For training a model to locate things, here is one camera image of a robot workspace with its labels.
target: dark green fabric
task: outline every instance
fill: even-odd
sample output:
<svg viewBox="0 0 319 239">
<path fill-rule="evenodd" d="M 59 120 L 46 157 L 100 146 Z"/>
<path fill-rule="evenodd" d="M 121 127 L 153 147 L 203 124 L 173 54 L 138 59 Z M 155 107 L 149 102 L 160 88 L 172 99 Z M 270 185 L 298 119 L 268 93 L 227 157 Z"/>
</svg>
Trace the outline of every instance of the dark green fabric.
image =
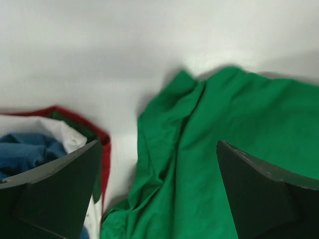
<svg viewBox="0 0 319 239">
<path fill-rule="evenodd" d="M 66 124 L 68 124 L 70 127 L 74 128 L 80 134 L 87 137 L 87 139 L 88 139 L 87 143 L 90 143 L 94 140 L 97 140 L 99 142 L 99 144 L 101 144 L 100 137 L 96 133 L 91 131 L 88 127 L 83 126 L 83 125 L 78 124 L 78 123 L 75 123 L 74 121 L 72 121 L 68 117 L 65 117 L 64 115 L 62 115 L 58 112 L 52 112 L 49 115 L 47 115 L 47 117 L 51 118 L 51 119 L 55 119 L 55 120 L 64 121 Z M 100 199 L 101 193 L 102 193 L 102 191 L 101 191 L 101 173 L 102 173 L 102 163 L 99 166 L 98 173 L 97 173 L 96 180 L 95 180 L 95 184 L 93 187 L 93 192 L 92 192 L 93 200 L 95 203 Z"/>
<path fill-rule="evenodd" d="M 134 185 L 101 238 L 236 239 L 218 140 L 319 179 L 318 135 L 316 86 L 235 67 L 200 83 L 180 72 L 138 119 Z"/>
</svg>

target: white wall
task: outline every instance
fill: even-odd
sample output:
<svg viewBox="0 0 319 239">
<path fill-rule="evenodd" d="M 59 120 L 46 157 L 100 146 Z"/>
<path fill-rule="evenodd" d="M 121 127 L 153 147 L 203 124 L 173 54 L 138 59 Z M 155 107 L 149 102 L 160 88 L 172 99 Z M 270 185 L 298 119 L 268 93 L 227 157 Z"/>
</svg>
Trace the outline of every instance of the white wall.
<svg viewBox="0 0 319 239">
<path fill-rule="evenodd" d="M 108 204 L 134 176 L 137 115 L 172 71 L 319 79 L 318 12 L 318 0 L 2 0 L 0 108 L 59 104 L 108 130 Z"/>
</svg>

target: green shirt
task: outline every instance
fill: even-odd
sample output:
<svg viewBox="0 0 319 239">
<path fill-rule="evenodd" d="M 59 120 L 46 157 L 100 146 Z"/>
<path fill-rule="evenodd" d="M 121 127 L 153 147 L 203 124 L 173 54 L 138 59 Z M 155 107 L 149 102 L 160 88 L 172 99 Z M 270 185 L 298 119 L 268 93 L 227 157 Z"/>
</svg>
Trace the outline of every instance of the green shirt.
<svg viewBox="0 0 319 239">
<path fill-rule="evenodd" d="M 197 82 L 186 72 L 138 119 L 138 166 L 102 239 L 236 239 L 216 157 L 225 140 L 319 179 L 319 88 L 235 67 Z"/>
</svg>

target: blue fabric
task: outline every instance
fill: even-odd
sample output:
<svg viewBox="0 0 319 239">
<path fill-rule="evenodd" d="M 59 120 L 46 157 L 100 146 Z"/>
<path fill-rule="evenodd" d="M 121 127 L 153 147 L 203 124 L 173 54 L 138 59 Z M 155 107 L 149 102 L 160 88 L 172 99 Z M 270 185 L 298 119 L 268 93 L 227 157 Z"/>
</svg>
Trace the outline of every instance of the blue fabric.
<svg viewBox="0 0 319 239">
<path fill-rule="evenodd" d="M 63 145 L 38 133 L 10 133 L 0 138 L 0 179 L 23 173 L 66 155 Z"/>
<path fill-rule="evenodd" d="M 89 233 L 85 227 L 83 227 L 80 239 L 90 239 Z"/>
</svg>

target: clothing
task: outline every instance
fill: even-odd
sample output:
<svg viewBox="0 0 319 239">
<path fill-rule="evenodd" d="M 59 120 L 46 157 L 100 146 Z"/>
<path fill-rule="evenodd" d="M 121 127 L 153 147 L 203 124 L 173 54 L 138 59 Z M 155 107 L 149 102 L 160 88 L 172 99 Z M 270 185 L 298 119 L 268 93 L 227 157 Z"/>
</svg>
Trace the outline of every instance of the clothing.
<svg viewBox="0 0 319 239">
<path fill-rule="evenodd" d="M 47 109 L 18 113 L 20 116 L 47 116 L 55 120 L 62 120 L 67 125 L 74 128 L 82 135 L 87 137 L 87 142 L 99 140 L 103 146 L 102 154 L 102 173 L 99 172 L 96 184 L 93 190 L 93 198 L 91 198 L 87 215 L 84 221 L 85 228 L 90 235 L 90 239 L 98 239 L 100 235 L 100 222 L 102 218 L 103 196 L 105 195 L 107 181 L 110 171 L 110 138 L 101 129 L 82 118 L 81 116 L 65 110 L 60 107 L 50 107 Z"/>
<path fill-rule="evenodd" d="M 218 140 L 319 179 L 319 87 L 227 67 L 197 82 L 180 72 L 138 119 L 138 165 L 101 238 L 236 239 Z"/>
<path fill-rule="evenodd" d="M 107 187 L 107 182 L 110 174 L 110 154 L 111 154 L 111 141 L 110 137 L 101 129 L 96 127 L 94 124 L 84 119 L 82 116 L 66 110 L 59 106 L 53 106 L 46 109 L 34 111 L 34 112 L 26 112 L 26 113 L 17 113 L 14 115 L 19 116 L 43 116 L 49 117 L 51 119 L 61 119 L 61 116 L 64 116 L 64 121 L 74 129 L 76 129 L 81 134 L 85 135 L 88 138 L 88 143 L 93 141 L 96 137 L 91 135 L 87 129 L 93 131 L 100 138 L 103 154 L 102 154 L 102 172 L 101 172 L 101 181 L 97 180 L 94 191 L 97 191 L 99 188 L 98 184 L 101 183 L 101 191 L 102 191 L 102 202 L 104 201 L 104 195 Z M 99 200 L 99 194 L 94 193 L 94 201 L 97 202 Z"/>
<path fill-rule="evenodd" d="M 90 236 L 89 236 L 88 230 L 86 230 L 86 228 L 84 227 L 81 232 L 80 239 L 89 239 L 89 238 Z"/>
<path fill-rule="evenodd" d="M 4 179 L 54 159 L 66 152 L 56 139 L 37 133 L 11 133 L 0 138 L 0 179 Z"/>
<path fill-rule="evenodd" d="M 83 147 L 87 138 L 65 122 L 45 117 L 21 117 L 0 115 L 0 136 L 10 132 L 41 133 L 63 144 L 67 153 Z"/>
</svg>

